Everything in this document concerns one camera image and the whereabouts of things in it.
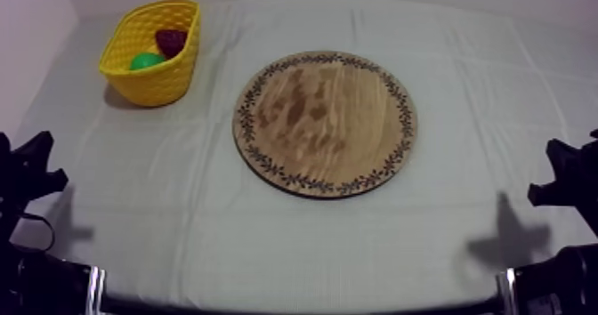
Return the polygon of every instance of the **red fruit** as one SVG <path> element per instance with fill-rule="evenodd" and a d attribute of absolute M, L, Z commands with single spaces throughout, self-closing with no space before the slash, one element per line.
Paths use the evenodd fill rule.
<path fill-rule="evenodd" d="M 160 29 L 156 32 L 158 49 L 168 60 L 182 51 L 186 40 L 187 32 L 183 30 Z"/>

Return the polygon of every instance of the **yellow basket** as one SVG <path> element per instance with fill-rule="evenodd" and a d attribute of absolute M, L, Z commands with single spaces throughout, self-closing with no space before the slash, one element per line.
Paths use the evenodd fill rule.
<path fill-rule="evenodd" d="M 159 29 L 187 30 L 182 51 L 171 60 L 131 71 L 138 53 L 158 53 Z M 199 48 L 201 12 L 189 0 L 165 0 L 129 12 L 118 24 L 100 60 L 100 72 L 130 102 L 161 106 L 181 98 L 189 88 Z"/>

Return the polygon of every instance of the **wood grain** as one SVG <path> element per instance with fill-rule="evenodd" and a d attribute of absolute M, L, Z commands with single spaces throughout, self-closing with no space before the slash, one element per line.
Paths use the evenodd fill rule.
<path fill-rule="evenodd" d="M 407 91 L 343 52 L 302 52 L 258 72 L 238 98 L 233 135 L 247 164 L 307 197 L 342 198 L 390 179 L 416 138 Z"/>

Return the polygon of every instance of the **toy fruit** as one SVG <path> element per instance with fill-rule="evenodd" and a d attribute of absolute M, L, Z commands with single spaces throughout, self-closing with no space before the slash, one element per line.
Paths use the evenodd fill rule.
<path fill-rule="evenodd" d="M 156 32 L 158 48 L 169 60 L 182 51 L 185 41 L 187 41 L 187 32 L 183 30 L 160 29 Z"/>
<path fill-rule="evenodd" d="M 137 56 L 135 56 L 135 58 L 133 58 L 133 60 L 131 61 L 130 69 L 131 70 L 144 69 L 144 68 L 159 64 L 165 60 L 166 59 L 164 58 L 164 56 L 158 55 L 157 53 L 142 52 L 142 53 L 138 54 Z"/>

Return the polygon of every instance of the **black mount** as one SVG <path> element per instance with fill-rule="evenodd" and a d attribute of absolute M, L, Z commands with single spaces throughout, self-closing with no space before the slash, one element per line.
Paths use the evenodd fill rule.
<path fill-rule="evenodd" d="M 598 140 L 598 129 L 590 133 Z M 574 206 L 598 235 L 598 141 L 581 149 L 552 139 L 546 155 L 554 170 L 554 182 L 530 184 L 528 199 L 533 206 Z"/>
<path fill-rule="evenodd" d="M 29 201 L 63 191 L 69 178 L 62 169 L 47 172 L 54 139 L 41 132 L 11 151 L 11 143 L 0 133 L 0 245 L 11 235 L 25 214 Z"/>

